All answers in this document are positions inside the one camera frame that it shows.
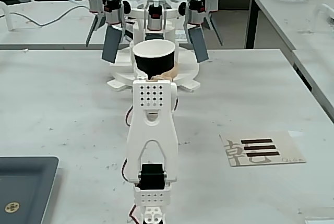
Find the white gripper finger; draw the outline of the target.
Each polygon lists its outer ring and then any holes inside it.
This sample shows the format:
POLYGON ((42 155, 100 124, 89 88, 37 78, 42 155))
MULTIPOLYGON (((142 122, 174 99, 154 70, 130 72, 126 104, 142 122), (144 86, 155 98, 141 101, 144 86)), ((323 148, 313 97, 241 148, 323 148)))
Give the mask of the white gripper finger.
POLYGON ((133 61, 133 70, 134 70, 134 75, 136 79, 139 79, 140 77, 146 77, 148 78, 148 73, 149 73, 149 59, 147 57, 137 55, 134 52, 135 47, 131 47, 131 58, 133 61))

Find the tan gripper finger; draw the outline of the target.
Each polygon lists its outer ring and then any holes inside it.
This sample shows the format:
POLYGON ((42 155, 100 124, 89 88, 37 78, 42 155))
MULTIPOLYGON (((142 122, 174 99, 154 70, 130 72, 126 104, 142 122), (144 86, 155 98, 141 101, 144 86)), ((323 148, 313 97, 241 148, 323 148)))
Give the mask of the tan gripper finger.
POLYGON ((155 75, 153 76, 150 81, 159 81, 159 80, 169 80, 169 81, 173 81, 174 78, 178 75, 178 63, 175 62, 174 66, 172 69, 170 69, 167 72, 164 72, 160 75, 155 75))

